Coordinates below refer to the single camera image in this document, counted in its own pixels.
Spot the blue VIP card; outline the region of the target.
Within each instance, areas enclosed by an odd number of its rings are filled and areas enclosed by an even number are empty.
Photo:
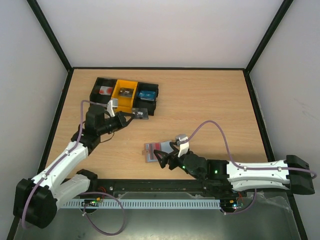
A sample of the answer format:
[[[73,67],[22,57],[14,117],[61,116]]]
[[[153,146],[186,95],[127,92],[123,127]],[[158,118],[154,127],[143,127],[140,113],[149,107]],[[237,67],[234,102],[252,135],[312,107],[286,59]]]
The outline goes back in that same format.
[[[150,90],[140,90],[138,93],[138,97],[141,100],[154,101],[156,99],[156,92]]]

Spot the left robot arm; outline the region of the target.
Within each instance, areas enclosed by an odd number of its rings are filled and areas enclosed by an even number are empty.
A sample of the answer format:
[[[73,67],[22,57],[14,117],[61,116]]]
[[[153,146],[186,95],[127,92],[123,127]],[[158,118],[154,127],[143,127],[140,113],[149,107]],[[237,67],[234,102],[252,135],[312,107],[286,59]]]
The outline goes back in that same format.
[[[66,177],[101,143],[102,135],[127,127],[134,117],[100,103],[92,103],[86,113],[81,113],[77,132],[66,149],[47,168],[16,185],[13,214],[20,218],[22,227],[46,228],[63,204],[88,191],[96,174],[85,170],[70,180]]]

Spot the black stripe back card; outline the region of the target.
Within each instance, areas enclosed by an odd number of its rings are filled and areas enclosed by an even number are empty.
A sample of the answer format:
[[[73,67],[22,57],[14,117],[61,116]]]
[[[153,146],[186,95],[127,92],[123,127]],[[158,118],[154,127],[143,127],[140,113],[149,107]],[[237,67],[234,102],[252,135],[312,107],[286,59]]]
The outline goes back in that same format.
[[[148,120],[149,114],[147,108],[132,108],[132,114],[134,114],[134,118],[137,120]]]

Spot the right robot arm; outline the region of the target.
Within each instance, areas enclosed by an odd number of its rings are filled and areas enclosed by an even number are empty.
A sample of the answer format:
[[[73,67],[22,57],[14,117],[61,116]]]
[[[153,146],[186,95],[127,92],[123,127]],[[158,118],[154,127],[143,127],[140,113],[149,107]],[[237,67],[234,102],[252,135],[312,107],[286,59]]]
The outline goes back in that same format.
[[[160,167],[180,168],[219,198],[254,189],[290,190],[296,195],[315,193],[314,174],[309,164],[296,155],[272,162],[245,163],[206,159],[185,147],[176,148],[174,142],[169,146],[171,152],[153,150]]]

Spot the black VIP logo card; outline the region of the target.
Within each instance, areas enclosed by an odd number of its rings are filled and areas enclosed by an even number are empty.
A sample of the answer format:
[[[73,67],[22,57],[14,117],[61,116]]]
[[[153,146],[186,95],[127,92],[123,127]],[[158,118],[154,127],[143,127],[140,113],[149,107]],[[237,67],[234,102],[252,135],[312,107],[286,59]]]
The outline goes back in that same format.
[[[120,88],[118,95],[120,97],[131,98],[133,96],[133,92],[134,92],[133,88],[122,87],[122,88]]]

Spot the white red holder card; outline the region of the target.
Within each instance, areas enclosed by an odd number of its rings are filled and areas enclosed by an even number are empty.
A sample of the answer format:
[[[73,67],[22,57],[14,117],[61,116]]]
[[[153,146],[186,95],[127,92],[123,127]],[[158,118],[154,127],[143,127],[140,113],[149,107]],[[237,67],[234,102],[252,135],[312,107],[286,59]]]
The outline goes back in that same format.
[[[158,160],[154,154],[154,150],[161,150],[160,142],[146,143],[144,145],[145,157],[147,162],[154,162]]]

